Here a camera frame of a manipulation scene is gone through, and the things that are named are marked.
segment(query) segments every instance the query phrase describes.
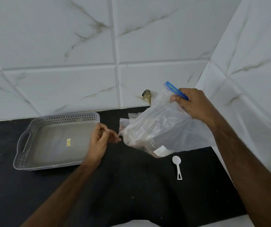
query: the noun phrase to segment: person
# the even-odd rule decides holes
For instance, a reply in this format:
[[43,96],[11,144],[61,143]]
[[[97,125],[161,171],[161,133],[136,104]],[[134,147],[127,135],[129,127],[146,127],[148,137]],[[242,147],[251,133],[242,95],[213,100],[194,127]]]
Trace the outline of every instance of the person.
[[[203,91],[188,88],[179,90],[188,96],[189,101],[176,95],[171,100],[183,106],[192,118],[203,121],[212,131],[231,179],[255,227],[271,226],[271,173],[238,138]],[[83,163],[21,226],[63,225],[82,187],[100,164],[107,142],[119,141],[121,139],[113,130],[98,123]],[[141,224],[133,226],[156,226],[151,222]]]

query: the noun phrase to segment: spoon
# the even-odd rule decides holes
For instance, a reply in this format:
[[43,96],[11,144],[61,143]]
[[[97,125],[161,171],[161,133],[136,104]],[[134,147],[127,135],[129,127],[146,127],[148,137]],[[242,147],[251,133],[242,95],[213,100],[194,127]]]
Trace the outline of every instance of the spoon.
[[178,169],[178,180],[182,180],[182,175],[181,175],[180,166],[179,166],[179,164],[181,163],[180,157],[179,156],[173,156],[172,161],[173,161],[173,163],[176,165],[176,167]]

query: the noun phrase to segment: wall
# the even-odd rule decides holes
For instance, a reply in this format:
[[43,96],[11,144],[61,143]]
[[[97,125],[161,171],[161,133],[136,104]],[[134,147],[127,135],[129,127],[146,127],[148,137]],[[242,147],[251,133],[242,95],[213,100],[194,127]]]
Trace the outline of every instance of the wall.
[[242,0],[197,88],[271,171],[271,0]]
[[0,120],[194,87],[241,0],[0,0]]

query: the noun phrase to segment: person's left arm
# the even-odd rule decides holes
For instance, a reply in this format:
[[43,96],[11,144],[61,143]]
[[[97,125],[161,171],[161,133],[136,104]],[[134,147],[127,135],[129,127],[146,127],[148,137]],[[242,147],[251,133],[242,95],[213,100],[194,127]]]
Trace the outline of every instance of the person's left arm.
[[102,123],[97,123],[92,133],[88,153],[82,164],[59,188],[21,225],[62,226],[76,202],[84,183],[94,172],[105,154],[107,142],[117,143],[119,136]]

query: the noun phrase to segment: black countertop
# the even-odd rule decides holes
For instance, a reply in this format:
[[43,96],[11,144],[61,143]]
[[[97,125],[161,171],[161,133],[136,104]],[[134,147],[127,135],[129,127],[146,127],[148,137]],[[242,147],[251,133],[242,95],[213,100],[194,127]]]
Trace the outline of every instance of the black countertop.
[[[98,113],[101,123],[118,132],[119,118],[145,109]],[[0,122],[0,226],[22,224],[76,168],[13,168],[17,141],[31,121]],[[172,155],[182,160],[183,180],[176,180]],[[160,226],[200,226],[246,214],[212,148],[172,155],[156,159],[123,142],[109,144],[65,226],[111,226],[132,219]]]

